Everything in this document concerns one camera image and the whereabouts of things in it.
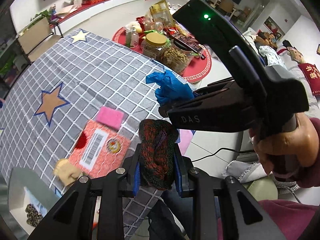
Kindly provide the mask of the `person right hand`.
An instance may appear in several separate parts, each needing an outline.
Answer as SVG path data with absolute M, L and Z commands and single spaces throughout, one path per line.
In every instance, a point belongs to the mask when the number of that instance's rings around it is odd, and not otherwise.
M 296 113 L 297 128 L 292 132 L 284 132 L 259 139 L 258 129 L 249 129 L 253 138 L 253 148 L 259 157 L 266 174 L 274 171 L 274 165 L 269 159 L 271 155 L 295 155 L 302 167 L 312 166 L 319 152 L 318 133 L 304 113 Z

